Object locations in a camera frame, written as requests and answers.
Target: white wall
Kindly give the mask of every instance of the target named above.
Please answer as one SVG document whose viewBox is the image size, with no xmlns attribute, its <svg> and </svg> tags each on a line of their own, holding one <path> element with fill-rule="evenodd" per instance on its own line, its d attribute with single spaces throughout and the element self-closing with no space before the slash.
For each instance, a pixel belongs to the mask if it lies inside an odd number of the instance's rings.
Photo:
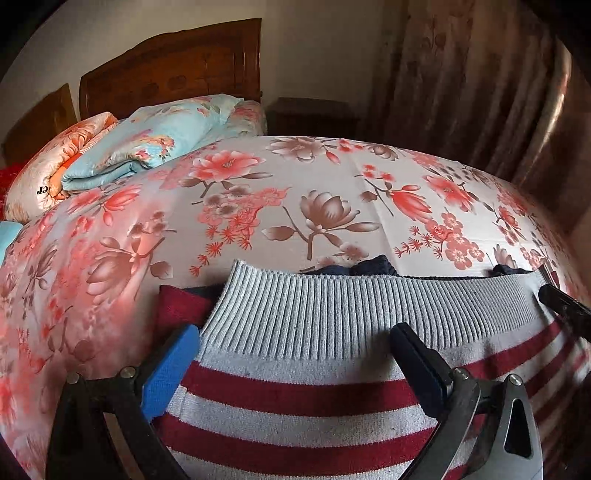
<svg viewBox="0 0 591 480">
<path fill-rule="evenodd" d="M 369 101 L 384 0 L 68 0 L 0 82 L 0 139 L 43 96 L 154 35 L 262 17 L 261 89 L 278 96 Z"/>
</svg>

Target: light blue blanket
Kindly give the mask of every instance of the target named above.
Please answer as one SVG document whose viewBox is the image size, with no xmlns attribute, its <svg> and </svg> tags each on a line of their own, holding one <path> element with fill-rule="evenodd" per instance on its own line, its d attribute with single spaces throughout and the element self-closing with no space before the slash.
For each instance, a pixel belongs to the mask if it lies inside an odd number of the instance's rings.
<svg viewBox="0 0 591 480">
<path fill-rule="evenodd" d="M 241 100 L 219 94 L 139 108 L 70 165 L 62 187 L 89 190 L 207 145 Z"/>
<path fill-rule="evenodd" d="M 22 225 L 16 222 L 0 222 L 0 263 L 4 261 L 4 255 L 8 246 L 14 242 Z"/>
</svg>

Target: floral bedspread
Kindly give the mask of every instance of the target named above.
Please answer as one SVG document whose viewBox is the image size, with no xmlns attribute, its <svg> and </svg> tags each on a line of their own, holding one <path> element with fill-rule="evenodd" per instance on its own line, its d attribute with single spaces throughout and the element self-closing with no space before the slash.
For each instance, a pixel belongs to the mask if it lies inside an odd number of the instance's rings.
<svg viewBox="0 0 591 480">
<path fill-rule="evenodd" d="M 379 254 L 417 276 L 545 263 L 584 295 L 543 212 L 486 173 L 386 145 L 229 138 L 71 197 L 21 231 L 0 269 L 0 433 L 42 478 L 66 373 L 140 363 L 162 283 L 224 282 L 235 258 L 308 271 Z"/>
</svg>

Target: striped sweater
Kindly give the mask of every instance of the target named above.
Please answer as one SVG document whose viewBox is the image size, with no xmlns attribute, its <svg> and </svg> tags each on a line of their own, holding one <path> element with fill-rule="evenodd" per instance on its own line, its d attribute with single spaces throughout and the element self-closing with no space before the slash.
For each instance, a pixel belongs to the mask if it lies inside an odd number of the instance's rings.
<svg viewBox="0 0 591 480">
<path fill-rule="evenodd" d="M 538 302 L 548 281 L 541 270 L 309 277 L 237 261 L 159 433 L 195 479 L 398 478 L 436 424 L 388 352 L 389 329 L 405 321 L 453 367 L 524 379 L 552 470 L 559 419 L 589 362 Z M 469 434 L 449 479 L 474 441 Z"/>
</svg>

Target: blue foam pad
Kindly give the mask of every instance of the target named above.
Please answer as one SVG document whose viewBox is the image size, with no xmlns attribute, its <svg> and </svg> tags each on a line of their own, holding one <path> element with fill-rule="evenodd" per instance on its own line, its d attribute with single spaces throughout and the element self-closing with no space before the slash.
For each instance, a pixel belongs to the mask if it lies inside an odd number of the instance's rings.
<svg viewBox="0 0 591 480">
<path fill-rule="evenodd" d="M 188 325 L 142 388 L 141 409 L 148 422 L 164 414 L 198 351 L 199 329 Z"/>
</svg>

